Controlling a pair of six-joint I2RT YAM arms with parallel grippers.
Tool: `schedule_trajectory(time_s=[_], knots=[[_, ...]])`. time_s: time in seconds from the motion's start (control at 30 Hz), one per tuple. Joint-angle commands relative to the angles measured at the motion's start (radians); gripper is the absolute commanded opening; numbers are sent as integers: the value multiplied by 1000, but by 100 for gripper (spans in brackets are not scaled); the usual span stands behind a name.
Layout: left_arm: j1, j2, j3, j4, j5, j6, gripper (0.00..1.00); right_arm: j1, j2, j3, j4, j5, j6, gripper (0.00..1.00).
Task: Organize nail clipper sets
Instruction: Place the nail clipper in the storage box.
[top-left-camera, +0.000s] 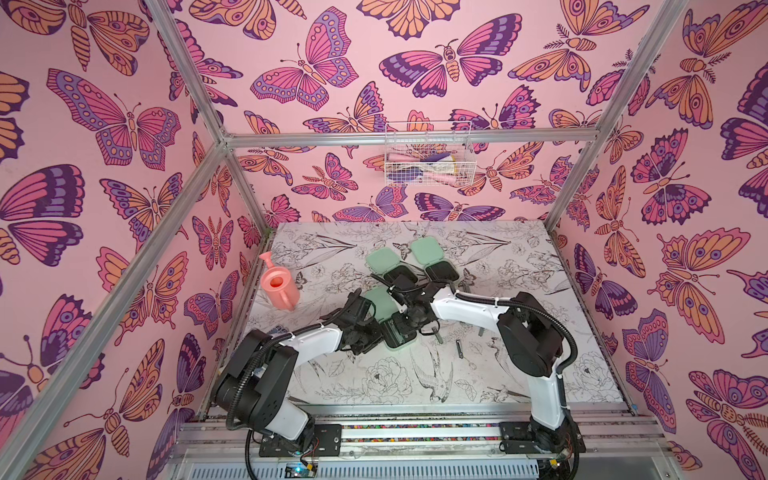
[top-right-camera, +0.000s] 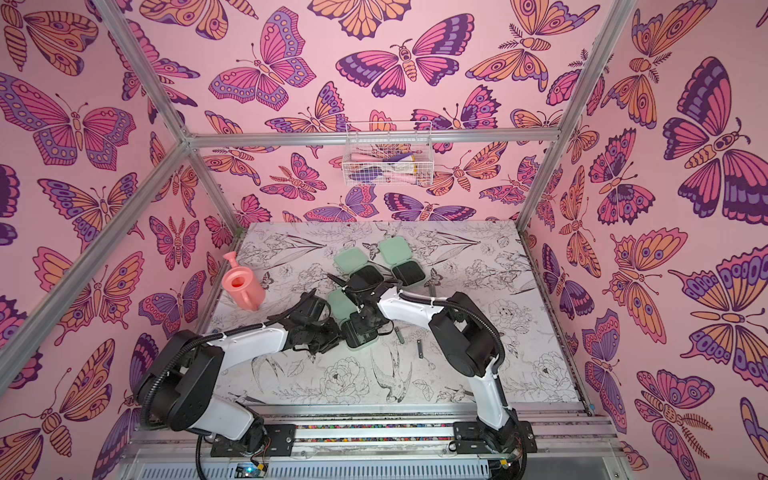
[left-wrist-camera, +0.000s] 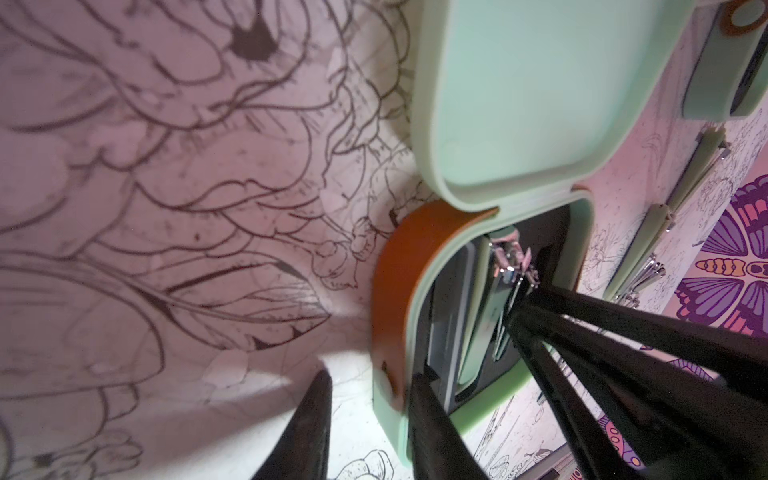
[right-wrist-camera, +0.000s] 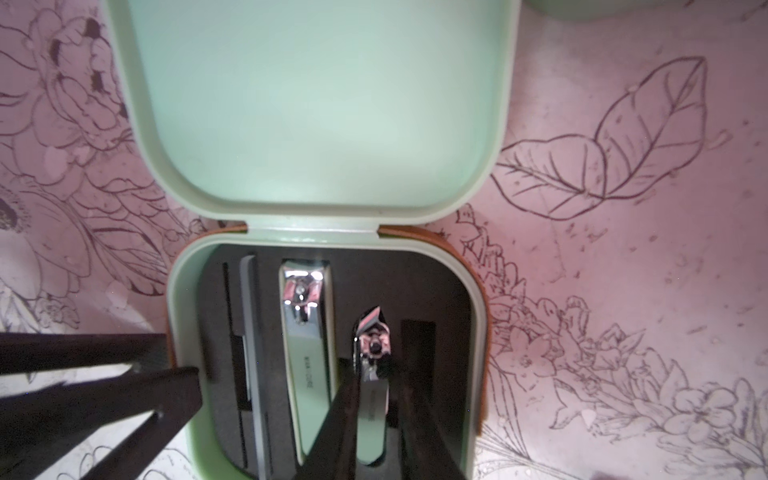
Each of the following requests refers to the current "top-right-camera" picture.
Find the green nail clipper case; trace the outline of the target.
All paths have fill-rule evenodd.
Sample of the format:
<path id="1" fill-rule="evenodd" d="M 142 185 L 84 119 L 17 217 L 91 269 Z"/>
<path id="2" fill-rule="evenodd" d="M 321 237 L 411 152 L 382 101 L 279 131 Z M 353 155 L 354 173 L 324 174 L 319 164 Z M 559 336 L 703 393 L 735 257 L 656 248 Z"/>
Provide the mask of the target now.
<path id="1" fill-rule="evenodd" d="M 330 292 L 327 302 L 349 349 L 360 350 L 379 337 L 376 318 L 364 316 L 341 289 Z"/>

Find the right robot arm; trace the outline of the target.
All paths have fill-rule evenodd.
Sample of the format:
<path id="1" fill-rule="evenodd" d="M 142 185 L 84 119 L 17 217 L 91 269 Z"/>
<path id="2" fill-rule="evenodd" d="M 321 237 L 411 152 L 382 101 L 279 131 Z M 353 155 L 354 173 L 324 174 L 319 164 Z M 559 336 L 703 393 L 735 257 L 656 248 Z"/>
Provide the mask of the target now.
<path id="1" fill-rule="evenodd" d="M 340 324 L 352 348 L 360 348 L 396 322 L 428 330 L 449 365 L 469 379 L 477 417 L 486 427 L 500 431 L 511 419 L 498 370 L 505 360 L 500 334 L 468 295 L 457 292 L 434 297 L 409 292 L 400 283 L 382 280 L 356 288 L 350 281 L 328 276 L 355 311 Z"/>

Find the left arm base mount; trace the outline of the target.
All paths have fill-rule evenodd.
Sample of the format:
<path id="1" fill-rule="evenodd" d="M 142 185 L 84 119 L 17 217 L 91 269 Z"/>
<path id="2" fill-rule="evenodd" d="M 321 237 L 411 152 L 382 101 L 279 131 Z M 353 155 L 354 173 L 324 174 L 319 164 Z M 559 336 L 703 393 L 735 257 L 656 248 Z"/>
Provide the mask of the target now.
<path id="1" fill-rule="evenodd" d="M 218 457 L 289 457 L 295 445 L 296 424 L 256 425 L 240 440 L 217 435 L 211 445 L 211 456 Z"/>

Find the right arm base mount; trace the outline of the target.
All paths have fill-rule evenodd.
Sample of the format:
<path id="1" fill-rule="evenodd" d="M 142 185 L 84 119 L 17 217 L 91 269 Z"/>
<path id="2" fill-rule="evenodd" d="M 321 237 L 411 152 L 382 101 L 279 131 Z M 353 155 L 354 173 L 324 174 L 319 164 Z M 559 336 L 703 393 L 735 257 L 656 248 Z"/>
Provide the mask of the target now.
<path id="1" fill-rule="evenodd" d="M 453 434 L 449 449 L 459 454 L 519 456 L 538 452 L 532 425 L 527 421 L 510 419 L 500 429 L 493 429 L 479 420 L 455 422 Z"/>

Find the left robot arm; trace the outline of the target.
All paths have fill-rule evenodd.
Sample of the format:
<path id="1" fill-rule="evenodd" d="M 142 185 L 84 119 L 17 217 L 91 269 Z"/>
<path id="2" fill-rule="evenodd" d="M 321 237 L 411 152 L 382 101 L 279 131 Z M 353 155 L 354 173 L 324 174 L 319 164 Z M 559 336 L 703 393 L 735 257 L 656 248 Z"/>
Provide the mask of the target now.
<path id="1" fill-rule="evenodd" d="M 311 290 L 263 321 L 208 335 L 175 333 L 133 393 L 143 430 L 187 431 L 247 452 L 266 441 L 263 417 L 219 391 L 234 368 L 284 351 L 325 353 L 341 341 L 328 302 Z"/>

